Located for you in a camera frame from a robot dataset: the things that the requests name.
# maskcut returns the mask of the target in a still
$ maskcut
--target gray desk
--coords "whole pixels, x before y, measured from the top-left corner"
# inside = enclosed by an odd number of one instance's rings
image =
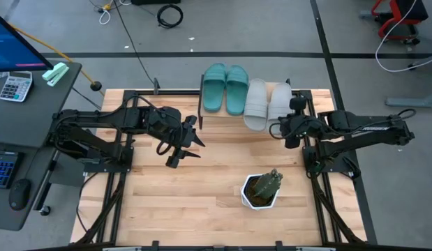
[[[70,70],[55,87],[46,84],[41,77],[43,72],[33,72],[34,87],[23,103],[0,100],[0,151],[23,153],[14,182],[21,178],[31,181],[29,202],[21,211],[10,208],[9,190],[0,189],[0,229],[17,231],[23,227],[47,175],[56,153],[56,149],[43,146],[52,115],[61,111],[82,66],[68,63],[68,67]],[[0,91],[3,83],[4,79],[0,79]]]

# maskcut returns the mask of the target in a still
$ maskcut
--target monitor screen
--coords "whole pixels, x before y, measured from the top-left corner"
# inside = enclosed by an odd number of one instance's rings
[[[52,65],[0,17],[0,72],[48,68]]]

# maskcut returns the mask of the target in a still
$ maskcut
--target wooden table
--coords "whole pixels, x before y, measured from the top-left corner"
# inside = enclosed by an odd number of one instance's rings
[[[103,111],[120,106],[123,92],[107,90]],[[329,90],[312,90],[312,94],[317,113],[334,109]],[[180,109],[182,119],[198,112],[198,96],[145,97],[157,107]],[[190,147],[202,158],[186,158],[177,169],[165,166],[168,154],[155,154],[158,140],[134,136],[133,168],[126,179],[117,245],[151,245],[152,241],[160,241],[162,246],[273,246],[275,241],[284,245],[320,245],[313,191],[301,149],[286,149],[283,141],[265,132],[250,131],[241,117],[224,112],[218,116],[202,112],[202,116],[203,129],[197,133],[206,147]],[[113,141],[115,131],[102,129],[97,135]],[[245,178],[273,168],[284,175],[275,207],[254,211],[243,206],[239,190]],[[329,177],[336,210],[365,240],[352,181],[340,174]],[[84,188],[79,210],[86,227],[101,211],[106,181],[107,174],[98,174]],[[110,235],[112,213],[109,219],[105,240]],[[330,220],[326,222],[331,236]],[[76,219],[71,241],[83,234]]]

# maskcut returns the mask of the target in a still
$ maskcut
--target slipper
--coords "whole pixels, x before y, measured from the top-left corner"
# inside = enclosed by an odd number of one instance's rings
[[[279,83],[274,87],[269,104],[267,129],[269,129],[273,123],[279,123],[278,117],[293,113],[293,110],[290,109],[290,99],[292,99],[292,88],[289,84]],[[273,125],[271,133],[280,136],[281,131],[279,127],[279,125]]]
[[[227,73],[227,112],[241,115],[244,112],[246,93],[248,91],[248,75],[240,66],[231,66]]]
[[[203,107],[208,112],[218,112],[222,107],[226,86],[226,69],[223,63],[215,63],[204,73]]]
[[[262,79],[253,79],[246,95],[245,125],[254,131],[263,131],[267,124],[267,87]]]

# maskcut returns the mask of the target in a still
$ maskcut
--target computer mouse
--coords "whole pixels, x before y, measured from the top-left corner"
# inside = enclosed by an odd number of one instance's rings
[[[22,210],[28,204],[31,182],[29,179],[22,178],[11,186],[9,191],[9,206],[15,210]]]

